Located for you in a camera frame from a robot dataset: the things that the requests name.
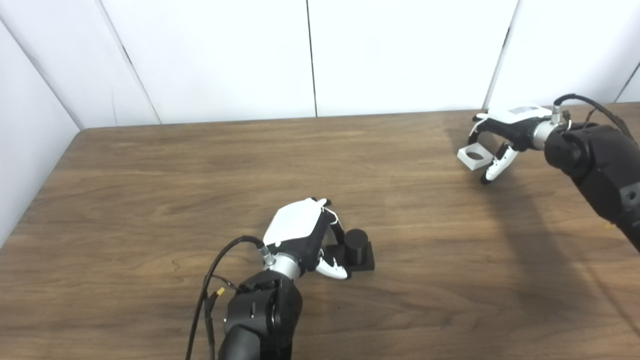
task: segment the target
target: robotic hand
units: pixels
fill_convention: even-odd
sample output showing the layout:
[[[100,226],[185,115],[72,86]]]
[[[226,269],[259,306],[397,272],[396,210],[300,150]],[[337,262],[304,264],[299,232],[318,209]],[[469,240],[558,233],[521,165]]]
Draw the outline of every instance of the robotic hand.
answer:
[[[593,105],[619,130],[590,123],[593,111],[580,124],[572,124],[568,111],[563,111],[566,122],[561,124],[561,105],[568,99]],[[475,144],[483,131],[507,140],[482,176],[483,184],[493,181],[519,152],[544,151],[547,163],[568,175],[594,211],[615,224],[640,252],[640,148],[619,117],[591,99],[568,94],[556,99],[553,111],[527,105],[489,110],[474,121],[469,144]]]
[[[327,199],[309,198],[280,208],[273,217],[264,241],[257,245],[264,258],[263,270],[242,282],[228,304],[220,360],[290,359],[302,310],[302,296],[294,282],[314,270],[334,279],[348,279],[352,271],[373,270],[366,234],[359,229],[345,234],[329,205]],[[335,238],[332,254],[337,257],[322,249],[325,238]],[[211,331],[212,359],[212,325],[207,324],[207,330]]]
[[[544,149],[546,137],[559,126],[557,120],[552,121],[550,110],[533,104],[521,104],[508,109],[491,108],[486,113],[477,114],[473,121],[476,124],[469,134],[469,146],[460,149],[458,153],[458,157],[465,164],[473,162],[467,155],[473,147],[480,147],[484,153],[488,153],[477,143],[481,133],[486,131],[506,139],[480,178],[480,182],[485,185],[490,184],[507,169],[520,152],[527,149]]]

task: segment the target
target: wood grain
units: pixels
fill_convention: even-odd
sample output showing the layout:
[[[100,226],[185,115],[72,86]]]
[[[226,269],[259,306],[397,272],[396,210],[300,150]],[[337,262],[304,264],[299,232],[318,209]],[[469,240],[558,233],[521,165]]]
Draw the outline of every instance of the wood grain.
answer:
[[[377,267],[300,280],[296,360],[637,358],[640,256],[540,152],[480,185],[454,156],[474,113],[83,131],[0,251],[0,359],[182,358],[213,257],[310,196]],[[245,246],[219,274],[259,268]]]

